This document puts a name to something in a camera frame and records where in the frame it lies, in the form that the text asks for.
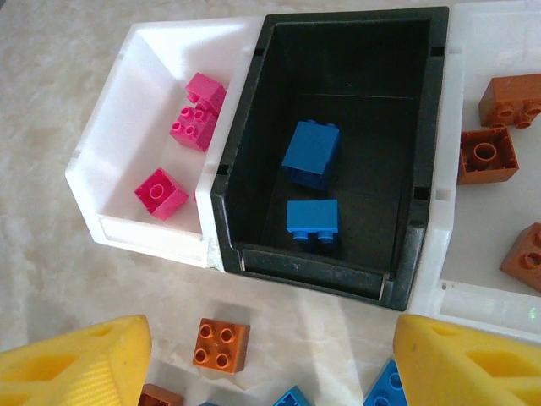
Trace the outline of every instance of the white container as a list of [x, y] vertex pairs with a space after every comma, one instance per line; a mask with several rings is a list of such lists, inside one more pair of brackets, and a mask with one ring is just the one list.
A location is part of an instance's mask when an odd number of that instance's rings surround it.
[[445, 57], [429, 230], [409, 311], [541, 343], [541, 294], [499, 270], [517, 235], [541, 221], [541, 118], [511, 129], [520, 169], [502, 184], [456, 187], [460, 132], [442, 125], [452, 115], [462, 130], [480, 129], [491, 78], [541, 73], [541, 2], [456, 5]]
[[[210, 188], [262, 24], [263, 17], [132, 26], [66, 169], [97, 243], [223, 268]], [[196, 72], [227, 89], [206, 153], [169, 135], [181, 107], [191, 105], [184, 86]], [[134, 195], [158, 167], [190, 194], [166, 222]]]

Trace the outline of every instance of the brown duplo brick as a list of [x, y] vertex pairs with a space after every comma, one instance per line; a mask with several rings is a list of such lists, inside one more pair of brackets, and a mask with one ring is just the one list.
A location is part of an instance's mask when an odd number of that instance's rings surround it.
[[151, 383], [143, 386], [138, 406], [183, 406], [184, 398]]
[[540, 113], [541, 74], [493, 78], [479, 102], [484, 127], [514, 125], [525, 129]]
[[458, 184], [505, 182], [516, 171], [518, 160], [507, 127], [462, 133]]
[[194, 365], [234, 374], [243, 370], [250, 326], [201, 319]]
[[541, 292], [541, 223], [522, 230], [500, 269]]

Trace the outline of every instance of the yellow foam block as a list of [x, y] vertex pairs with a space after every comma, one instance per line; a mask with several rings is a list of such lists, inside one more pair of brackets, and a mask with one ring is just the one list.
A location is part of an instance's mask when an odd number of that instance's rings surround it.
[[134, 406], [150, 349], [146, 318], [129, 315], [0, 353], [0, 405]]
[[541, 348], [418, 315], [393, 343], [409, 406], [541, 406]]

